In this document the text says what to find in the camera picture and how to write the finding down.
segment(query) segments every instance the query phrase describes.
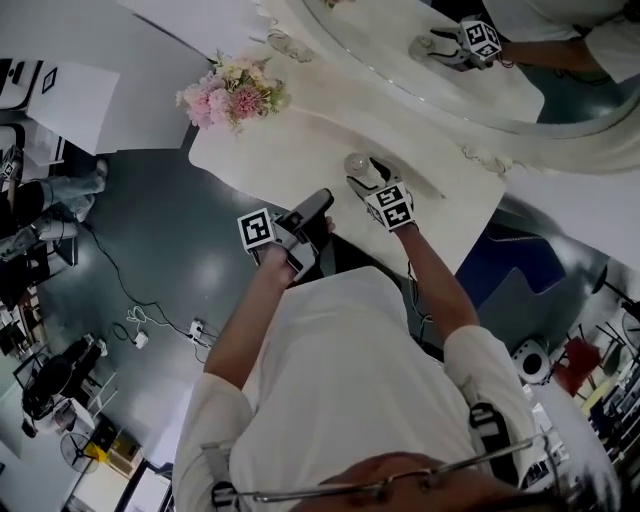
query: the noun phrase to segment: red object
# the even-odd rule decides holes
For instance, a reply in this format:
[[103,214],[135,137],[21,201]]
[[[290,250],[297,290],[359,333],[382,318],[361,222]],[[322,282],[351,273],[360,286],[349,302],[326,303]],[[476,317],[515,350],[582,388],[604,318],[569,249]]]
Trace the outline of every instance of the red object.
[[563,366],[560,363],[555,363],[553,377],[567,393],[576,396],[584,381],[598,367],[602,358],[597,347],[590,345],[582,338],[568,341],[564,348],[569,358],[569,365]]

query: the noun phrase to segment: fan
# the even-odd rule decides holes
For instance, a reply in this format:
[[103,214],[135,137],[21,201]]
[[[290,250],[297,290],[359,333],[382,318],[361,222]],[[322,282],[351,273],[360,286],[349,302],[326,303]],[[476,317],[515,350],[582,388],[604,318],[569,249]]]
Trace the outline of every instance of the fan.
[[90,455],[90,441],[82,434],[70,432],[60,440],[60,452],[64,461],[78,473],[93,473],[98,469],[98,460]]

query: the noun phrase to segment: white desk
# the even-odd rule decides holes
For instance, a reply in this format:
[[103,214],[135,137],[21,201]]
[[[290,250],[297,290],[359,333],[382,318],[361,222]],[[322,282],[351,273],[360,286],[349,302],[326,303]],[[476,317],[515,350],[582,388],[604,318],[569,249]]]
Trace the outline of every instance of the white desk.
[[284,208],[329,188],[336,233],[404,274],[407,261],[399,242],[368,216],[343,170],[344,158],[354,151],[391,161],[413,193],[422,233],[455,272],[497,207],[502,180],[374,87],[318,59],[297,64],[275,57],[274,64],[288,75],[289,110],[248,124],[240,135],[224,127],[200,130],[191,163]]

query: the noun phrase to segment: wrist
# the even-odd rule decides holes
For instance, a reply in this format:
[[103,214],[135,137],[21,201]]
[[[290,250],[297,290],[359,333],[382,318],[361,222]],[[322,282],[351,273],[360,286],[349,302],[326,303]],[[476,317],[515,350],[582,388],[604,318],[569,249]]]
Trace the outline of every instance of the wrist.
[[293,269],[278,265],[262,264],[258,268],[255,281],[261,288],[277,293],[284,293],[293,282]]

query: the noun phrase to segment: eyeglasses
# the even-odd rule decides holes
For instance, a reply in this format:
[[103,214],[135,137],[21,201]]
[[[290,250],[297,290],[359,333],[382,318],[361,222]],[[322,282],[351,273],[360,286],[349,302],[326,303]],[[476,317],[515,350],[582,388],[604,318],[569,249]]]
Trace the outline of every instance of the eyeglasses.
[[436,475],[443,475],[446,473],[451,473],[452,471],[457,471],[459,469],[464,469],[472,466],[477,466],[484,462],[491,461],[493,459],[497,459],[499,457],[504,457],[505,455],[510,455],[512,453],[516,453],[522,450],[526,450],[527,448],[531,448],[536,440],[543,439],[544,440],[544,451],[549,458],[550,465],[552,467],[553,476],[555,479],[556,487],[558,486],[558,472],[551,455],[551,448],[549,438],[546,434],[538,434],[529,439],[526,439],[520,443],[513,444],[511,446],[507,446],[506,448],[502,448],[500,450],[496,450],[490,453],[486,453],[484,455],[479,455],[477,457],[473,457],[471,459],[464,460],[462,462],[454,462],[452,464],[444,464],[435,469],[419,469],[416,471],[409,471],[406,473],[399,473],[397,475],[392,475],[384,480],[380,480],[378,482],[373,482],[369,484],[321,484],[316,487],[309,487],[306,489],[292,489],[292,490],[282,490],[282,491],[255,491],[255,492],[238,492],[235,493],[231,491],[228,494],[228,491],[223,491],[224,496],[227,498],[232,498],[234,501],[239,497],[251,498],[253,501],[258,503],[282,503],[284,501],[291,500],[303,500],[307,498],[318,498],[323,496],[338,496],[338,495],[346,495],[346,494],[354,494],[354,493],[370,493],[374,498],[379,498],[383,496],[384,493],[389,489],[389,487],[393,484],[393,482],[397,480],[401,480],[409,477],[421,477],[420,488],[423,490],[427,490],[429,488],[428,480]]

